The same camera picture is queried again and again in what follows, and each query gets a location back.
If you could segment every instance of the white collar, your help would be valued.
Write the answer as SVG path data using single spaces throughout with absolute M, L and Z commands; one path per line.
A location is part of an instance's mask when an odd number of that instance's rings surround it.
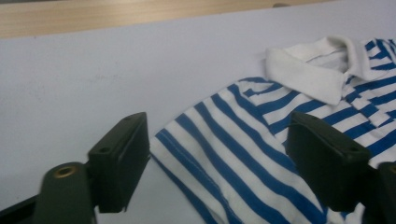
M 346 48 L 348 57 L 345 73 L 307 63 L 340 48 Z M 328 36 L 315 43 L 288 49 L 268 49 L 265 63 L 266 75 L 270 80 L 329 105 L 340 102 L 343 87 L 350 75 L 364 80 L 372 80 L 380 75 L 370 72 L 364 45 L 343 36 Z

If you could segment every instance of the white table surface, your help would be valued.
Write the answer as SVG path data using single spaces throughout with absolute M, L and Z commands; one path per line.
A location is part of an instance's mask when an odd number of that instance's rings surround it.
M 149 135 L 242 77 L 268 47 L 326 35 L 396 36 L 396 1 L 346 0 L 63 35 L 0 39 L 0 210 L 44 173 L 87 152 L 121 118 L 147 111 Z M 200 223 L 150 161 L 128 211 L 99 223 Z

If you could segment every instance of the wooden surface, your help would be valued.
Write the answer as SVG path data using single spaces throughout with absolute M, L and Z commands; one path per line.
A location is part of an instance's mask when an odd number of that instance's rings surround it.
M 64 0 L 0 5 L 0 38 L 48 35 L 329 0 Z

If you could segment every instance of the blue stripe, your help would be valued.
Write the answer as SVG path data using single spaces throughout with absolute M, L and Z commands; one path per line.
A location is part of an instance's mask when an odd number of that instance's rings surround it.
M 377 39 L 376 40 L 376 45 L 378 46 L 380 51 L 377 53 L 377 55 L 375 57 L 377 59 L 383 59 L 383 58 L 389 58 L 390 59 L 390 54 L 389 54 L 387 48 L 385 48 L 385 46 L 384 46 L 384 40 Z
M 389 111 L 387 114 L 393 119 L 396 118 L 396 110 Z
M 246 133 L 255 144 L 265 151 L 269 147 L 261 138 L 260 133 L 248 126 L 244 121 L 238 118 L 231 107 L 227 105 L 218 95 L 212 96 L 214 104 L 221 110 L 227 117 L 229 117 L 236 125 Z M 247 152 L 245 148 L 240 146 L 232 136 L 225 132 L 211 117 L 207 109 L 203 105 L 199 105 L 197 110 L 205 119 L 215 136 L 231 150 L 231 152 L 238 158 L 246 167 L 257 176 L 264 185 L 266 185 L 274 193 L 279 194 L 290 200 L 290 202 L 300 210 L 304 216 L 312 223 L 325 222 L 326 217 L 308 200 L 304 195 L 300 194 L 296 189 L 285 185 L 271 174 L 268 173 L 258 162 L 256 162 Z
M 314 109 L 317 109 L 321 106 L 324 106 L 324 104 L 322 102 L 313 100 L 313 101 L 309 101 L 309 102 L 303 103 L 301 105 L 298 105 L 293 111 L 308 113 L 308 112 L 310 112 Z M 285 118 L 270 125 L 270 131 L 273 135 L 280 133 L 283 130 L 285 130 L 286 128 L 288 128 L 288 125 L 290 124 L 290 113 L 291 113 L 291 111 Z
M 349 78 L 346 80 L 346 85 L 349 85 L 350 82 L 351 82 L 353 79 L 355 79 L 355 77 L 349 77 Z
M 385 126 L 385 125 L 387 125 L 387 124 L 389 124 L 389 123 L 392 123 L 394 120 L 393 119 L 387 119 L 387 120 L 385 120 L 385 122 L 383 122 L 382 124 L 380 124 L 379 126 L 378 126 L 378 128 L 380 128 L 380 127 L 382 127 L 382 126 Z
M 396 144 L 396 130 L 388 133 L 385 137 L 381 138 L 377 142 L 368 146 L 370 151 L 372 152 L 372 156 L 376 156 L 381 152 L 393 147 Z
M 353 92 L 351 92 L 350 94 L 348 94 L 346 97 L 345 97 L 345 100 L 348 102 L 348 103 L 352 103 L 354 100 L 356 100 L 356 99 L 358 99 L 358 98 L 361 98 L 361 96 L 356 92 L 356 90 L 354 90 Z
M 291 91 L 286 96 L 283 96 L 282 98 L 280 98 L 278 100 L 274 100 L 272 102 L 258 105 L 257 107 L 263 114 L 267 114 L 267 113 L 276 111 L 276 110 L 281 109 L 284 106 L 288 105 L 299 94 L 300 93 L 297 91 Z
M 393 55 L 396 56 L 396 44 L 392 39 L 389 40 L 389 46 L 390 49 L 392 50 Z
M 374 40 L 371 40 L 364 47 L 366 47 L 366 50 L 369 51 L 369 50 L 373 49 L 375 46 L 376 46 L 376 44 L 375 44 Z
M 241 81 L 256 82 L 256 83 L 267 83 L 268 82 L 263 77 L 245 77 L 245 78 L 240 79 L 238 82 L 241 82 Z
M 322 210 L 323 210 L 323 214 L 324 214 L 324 216 L 325 217 L 327 217 L 327 215 L 329 214 L 329 207 L 328 206 L 326 206 L 326 205 L 324 205 L 323 203 L 321 203 L 321 202 L 319 202 L 319 204 L 320 204 L 320 207 L 322 208 Z
M 374 129 L 375 126 L 370 121 L 366 121 L 360 125 L 348 129 L 347 131 L 344 132 L 344 134 L 346 134 L 352 139 L 356 139 Z
M 262 118 L 262 115 L 258 113 L 259 111 L 257 111 L 257 108 L 251 102 L 249 102 L 246 98 L 242 97 L 239 94 L 239 89 L 236 85 L 230 86 L 228 88 L 228 90 L 235 97 L 235 101 L 238 103 L 239 107 L 244 108 L 246 110 L 246 112 L 249 113 L 249 115 L 251 117 L 256 119 L 261 124 L 265 125 L 266 127 L 269 126 L 268 123 L 265 121 L 265 119 Z M 296 173 L 294 164 L 291 162 L 291 160 L 288 156 L 286 156 L 285 154 L 283 154 L 275 149 L 269 150 L 271 147 L 264 147 L 264 148 L 266 150 L 263 153 L 265 153 L 270 158 L 272 158 L 273 161 L 282 165 L 289 171 Z
M 344 119 L 348 119 L 354 115 L 357 115 L 358 113 L 359 111 L 357 111 L 355 108 L 348 107 L 325 117 L 323 120 L 330 125 L 334 125 Z
M 253 96 L 253 95 L 260 95 L 260 94 L 265 94 L 271 91 L 276 91 L 280 88 L 282 88 L 281 85 L 277 84 L 277 83 L 268 83 L 269 85 L 272 84 L 268 89 L 264 90 L 264 91 L 254 91 L 252 89 L 249 89 L 248 91 L 245 91 L 244 94 L 247 97 Z
M 396 77 L 387 77 L 378 81 L 367 82 L 355 87 L 356 92 L 375 90 L 396 83 Z
M 361 113 L 366 117 L 370 118 L 373 114 L 378 112 L 378 109 L 373 105 L 367 105 L 361 109 Z
M 347 219 L 347 215 L 349 215 L 350 213 L 348 213 L 348 212 L 340 212 L 340 214 L 341 214 L 341 217 L 345 220 L 345 219 Z
M 238 192 L 248 206 L 259 216 L 270 223 L 289 223 L 278 211 L 263 203 L 248 187 L 248 185 L 235 173 L 233 169 L 215 152 L 194 123 L 185 115 L 177 118 L 177 122 L 188 131 L 203 148 L 206 156 L 213 166 Z
M 389 103 L 390 101 L 396 99 L 396 91 L 390 92 L 388 94 L 382 95 L 382 96 L 377 96 L 373 99 L 370 100 L 375 105 L 382 105 Z
M 392 70 L 394 68 L 396 68 L 396 64 L 395 63 L 384 63 L 384 64 L 381 64 L 381 65 L 372 67 L 373 70 L 385 70 L 385 71 Z
M 177 119 L 181 120 L 186 118 L 186 115 L 182 114 Z M 156 135 L 163 145 L 172 153 L 172 155 L 183 164 L 183 166 L 216 198 L 219 203 L 223 206 L 227 218 L 230 223 L 242 223 L 242 221 L 236 216 L 231 209 L 228 201 L 223 197 L 219 186 L 215 184 L 215 181 L 207 175 L 204 168 L 200 163 L 170 134 L 168 131 L 163 129 Z
M 217 223 L 212 217 L 209 210 L 205 204 L 191 191 L 187 188 L 175 175 L 172 174 L 154 155 L 152 158 L 160 165 L 160 167 L 165 171 L 169 178 L 175 182 L 175 184 L 180 188 L 180 190 L 186 195 L 187 199 L 192 203 L 192 206 L 197 210 L 199 215 L 202 217 L 205 223 Z

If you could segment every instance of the striped shirt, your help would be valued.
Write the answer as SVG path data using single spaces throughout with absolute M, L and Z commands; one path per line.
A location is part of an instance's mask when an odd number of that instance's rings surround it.
M 346 74 L 337 104 L 263 77 L 244 78 L 159 131 L 150 140 L 154 160 L 206 223 L 353 222 L 353 213 L 320 204 L 285 145 L 290 113 L 300 111 L 369 148 L 373 166 L 396 161 L 396 45 L 386 39 L 361 45 L 370 65 L 365 76 L 375 79 Z

